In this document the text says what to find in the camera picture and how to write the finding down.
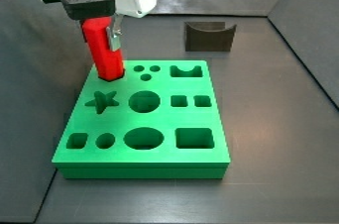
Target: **green shape sorter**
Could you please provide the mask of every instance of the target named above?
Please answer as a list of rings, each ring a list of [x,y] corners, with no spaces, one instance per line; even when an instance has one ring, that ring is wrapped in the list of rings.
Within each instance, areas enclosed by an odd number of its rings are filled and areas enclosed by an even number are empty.
[[[66,178],[223,178],[231,162],[205,61],[93,68],[54,157]]]

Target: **rectangular hole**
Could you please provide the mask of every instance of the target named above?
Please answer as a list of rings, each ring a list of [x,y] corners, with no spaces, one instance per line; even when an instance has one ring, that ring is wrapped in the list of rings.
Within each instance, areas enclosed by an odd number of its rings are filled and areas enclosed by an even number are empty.
[[[178,128],[175,130],[179,149],[213,149],[215,141],[210,128]]]
[[[187,96],[185,95],[174,95],[171,96],[171,106],[173,107],[187,107]]]
[[[182,70],[177,65],[171,66],[173,77],[203,77],[203,70],[201,66],[195,66],[191,70]]]
[[[195,96],[195,105],[197,107],[205,108],[205,107],[211,107],[211,98],[207,95],[197,95]]]
[[[83,149],[89,139],[87,133],[73,133],[67,144],[69,149]]]

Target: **red object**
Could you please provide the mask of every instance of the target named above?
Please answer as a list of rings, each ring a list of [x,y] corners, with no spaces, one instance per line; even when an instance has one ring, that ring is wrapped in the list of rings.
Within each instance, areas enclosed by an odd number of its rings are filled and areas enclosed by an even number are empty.
[[[106,28],[111,23],[110,17],[89,19],[85,21],[83,30],[90,46],[93,60],[99,77],[113,81],[123,77],[123,60],[121,49],[114,52],[110,49]]]

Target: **star-shaped hole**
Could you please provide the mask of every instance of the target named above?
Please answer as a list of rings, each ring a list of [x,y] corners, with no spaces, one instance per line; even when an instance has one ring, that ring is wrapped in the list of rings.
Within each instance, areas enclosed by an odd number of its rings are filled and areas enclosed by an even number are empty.
[[[95,107],[97,114],[102,114],[107,107],[119,106],[119,102],[114,100],[115,95],[117,95],[117,91],[113,91],[107,94],[98,91],[94,93],[94,100],[90,101],[85,106]]]

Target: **circular hole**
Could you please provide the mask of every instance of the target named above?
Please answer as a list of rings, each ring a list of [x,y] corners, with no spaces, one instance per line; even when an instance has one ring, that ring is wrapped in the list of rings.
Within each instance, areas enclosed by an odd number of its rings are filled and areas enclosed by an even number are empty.
[[[141,76],[141,79],[142,79],[143,81],[149,81],[151,78],[153,78],[153,76],[151,76],[150,74],[143,74],[143,75]]]
[[[153,72],[157,72],[157,71],[159,71],[161,70],[161,66],[158,66],[158,65],[154,65],[154,66],[151,66],[151,71]]]
[[[161,97],[155,92],[141,91],[131,96],[129,105],[135,112],[150,113],[159,107]]]
[[[135,68],[134,68],[134,71],[137,72],[141,72],[145,70],[145,66],[143,65],[138,65]]]
[[[158,130],[142,127],[131,130],[125,135],[123,141],[135,150],[151,150],[162,145],[165,136]]]
[[[101,149],[109,149],[115,143],[115,137],[110,133],[105,133],[98,137],[97,146]]]

